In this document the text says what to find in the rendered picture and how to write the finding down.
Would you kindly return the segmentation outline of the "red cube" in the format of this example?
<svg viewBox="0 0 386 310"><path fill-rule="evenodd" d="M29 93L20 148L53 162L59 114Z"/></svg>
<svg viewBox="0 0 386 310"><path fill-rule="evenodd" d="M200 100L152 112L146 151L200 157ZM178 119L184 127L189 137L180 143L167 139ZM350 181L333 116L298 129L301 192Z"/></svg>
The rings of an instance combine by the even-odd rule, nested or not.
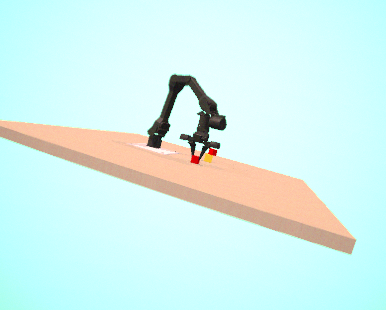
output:
<svg viewBox="0 0 386 310"><path fill-rule="evenodd" d="M215 149L209 149L209 152L208 152L208 154L210 154L210 155L213 155L213 156L216 156L217 155L217 151L218 150L215 150Z"/></svg>
<svg viewBox="0 0 386 310"><path fill-rule="evenodd" d="M191 163L199 164L199 156L192 155Z"/></svg>

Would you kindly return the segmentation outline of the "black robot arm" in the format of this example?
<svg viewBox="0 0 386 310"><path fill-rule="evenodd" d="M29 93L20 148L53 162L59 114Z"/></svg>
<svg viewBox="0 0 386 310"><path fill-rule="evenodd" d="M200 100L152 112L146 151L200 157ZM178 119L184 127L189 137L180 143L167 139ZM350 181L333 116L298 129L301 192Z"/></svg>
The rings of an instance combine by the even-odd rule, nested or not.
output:
<svg viewBox="0 0 386 310"><path fill-rule="evenodd" d="M173 109L178 93L183 90L184 86L190 86L198 98L198 103L201 110L203 110L197 113L197 115L200 115L198 125L208 128L211 127L212 129L221 131L225 130L227 126L226 116L219 115L217 103L205 93L196 78L190 75L183 76L174 74L170 77L168 82L169 91L161 114L154 121L153 125L147 130L149 138L146 146L156 149L161 148L162 137L165 137L171 126L171 124L169 124L171 111ZM206 113L204 113L204 111ZM193 133L192 140L198 141L199 143L202 143L203 141L207 142L209 140L208 131L199 132L199 130L197 130Z"/></svg>

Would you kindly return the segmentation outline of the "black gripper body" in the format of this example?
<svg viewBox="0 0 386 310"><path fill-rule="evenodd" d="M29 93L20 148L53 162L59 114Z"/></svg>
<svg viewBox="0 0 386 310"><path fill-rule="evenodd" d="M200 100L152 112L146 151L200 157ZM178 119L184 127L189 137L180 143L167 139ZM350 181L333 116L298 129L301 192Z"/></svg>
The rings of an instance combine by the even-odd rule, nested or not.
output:
<svg viewBox="0 0 386 310"><path fill-rule="evenodd" d="M208 127L204 127L204 126L200 126L200 125L198 125L198 127L197 127L197 130L199 130L199 132L206 132L206 131L208 131L208 133L209 133L209 131L210 131L209 129L210 128L208 128ZM191 135L187 135L187 134L181 134L179 139L185 140L185 141L187 140L190 143L198 142L198 141L193 141ZM214 142L214 141L202 142L201 144L204 144L205 147L212 147L212 148L215 148L215 149L220 149L220 146L221 146L220 143Z"/></svg>

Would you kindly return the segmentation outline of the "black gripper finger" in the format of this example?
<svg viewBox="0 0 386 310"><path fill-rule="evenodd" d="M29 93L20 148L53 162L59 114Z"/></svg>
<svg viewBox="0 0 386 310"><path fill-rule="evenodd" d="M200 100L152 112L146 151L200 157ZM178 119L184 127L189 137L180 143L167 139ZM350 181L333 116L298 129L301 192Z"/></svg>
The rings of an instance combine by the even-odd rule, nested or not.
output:
<svg viewBox="0 0 386 310"><path fill-rule="evenodd" d="M205 146L202 146L202 150L201 150L201 153L200 153L200 156L199 156L199 160L202 158L202 156L204 155L204 153L205 153L208 149L211 149L211 147L205 147Z"/></svg>
<svg viewBox="0 0 386 310"><path fill-rule="evenodd" d="M192 155L194 155L194 153L195 153L196 143L190 143L190 142L187 142L187 143L189 143L189 145L190 145L191 157L192 157Z"/></svg>

